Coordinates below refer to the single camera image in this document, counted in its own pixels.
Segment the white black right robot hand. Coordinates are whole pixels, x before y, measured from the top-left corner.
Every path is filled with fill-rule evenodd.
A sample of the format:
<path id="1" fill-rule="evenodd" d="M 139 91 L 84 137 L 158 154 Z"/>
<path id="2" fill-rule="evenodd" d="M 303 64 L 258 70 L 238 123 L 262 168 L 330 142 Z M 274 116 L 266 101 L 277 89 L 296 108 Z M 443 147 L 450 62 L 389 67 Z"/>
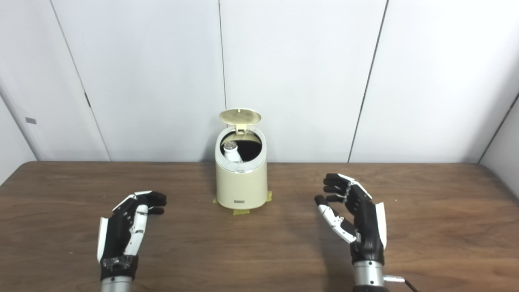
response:
<path id="1" fill-rule="evenodd" d="M 375 204 L 361 183 L 344 174 L 328 173 L 323 192 L 314 200 L 320 214 L 342 240 L 349 244 L 352 263 L 374 261 L 384 266 L 387 246 L 387 224 L 384 203 Z M 341 203 L 352 214 L 353 222 L 330 207 Z"/>

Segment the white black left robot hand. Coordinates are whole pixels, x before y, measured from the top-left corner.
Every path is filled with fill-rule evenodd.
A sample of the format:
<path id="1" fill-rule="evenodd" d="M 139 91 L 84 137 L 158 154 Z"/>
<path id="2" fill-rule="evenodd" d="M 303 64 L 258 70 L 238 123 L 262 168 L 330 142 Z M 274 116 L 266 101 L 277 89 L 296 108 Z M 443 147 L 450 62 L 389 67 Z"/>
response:
<path id="1" fill-rule="evenodd" d="M 139 191 L 125 197 L 112 209 L 109 218 L 100 218 L 97 261 L 100 279 L 135 279 L 139 249 L 149 215 L 162 215 L 167 196 L 157 191 Z"/>

